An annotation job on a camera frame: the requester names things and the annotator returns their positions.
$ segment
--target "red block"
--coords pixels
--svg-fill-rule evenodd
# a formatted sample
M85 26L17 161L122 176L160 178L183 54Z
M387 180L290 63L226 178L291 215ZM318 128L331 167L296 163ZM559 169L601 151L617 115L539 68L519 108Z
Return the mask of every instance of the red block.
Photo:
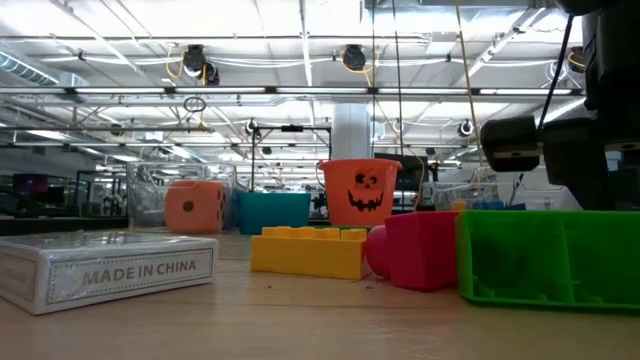
M415 212L385 220L393 286L433 291L457 283L457 215L458 212Z

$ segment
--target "white pillar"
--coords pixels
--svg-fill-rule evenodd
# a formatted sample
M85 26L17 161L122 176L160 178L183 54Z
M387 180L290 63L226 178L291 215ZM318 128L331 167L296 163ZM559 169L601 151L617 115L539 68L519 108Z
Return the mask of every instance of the white pillar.
M332 159L371 157L371 117L367 104L335 104L332 127Z

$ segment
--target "yellow lego brick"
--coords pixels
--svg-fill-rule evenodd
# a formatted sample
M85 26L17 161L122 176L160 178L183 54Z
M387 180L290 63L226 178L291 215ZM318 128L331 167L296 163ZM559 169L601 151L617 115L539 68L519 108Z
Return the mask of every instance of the yellow lego brick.
M360 280L365 229L263 228L251 239L251 270Z

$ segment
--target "red ball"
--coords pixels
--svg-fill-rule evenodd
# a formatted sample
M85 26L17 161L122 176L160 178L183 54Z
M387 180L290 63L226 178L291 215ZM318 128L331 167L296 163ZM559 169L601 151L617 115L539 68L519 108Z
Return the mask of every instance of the red ball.
M367 241L364 244L364 253L367 257L369 267L374 274L390 278L391 271L389 269L389 259L385 251L385 241L387 239L387 230L384 225L379 225L369 231Z

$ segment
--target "green plastic crate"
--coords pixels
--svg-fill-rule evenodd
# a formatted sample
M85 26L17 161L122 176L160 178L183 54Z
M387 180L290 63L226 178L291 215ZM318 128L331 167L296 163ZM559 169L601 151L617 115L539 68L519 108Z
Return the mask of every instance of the green plastic crate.
M472 301L640 310L640 213L465 211L458 280Z

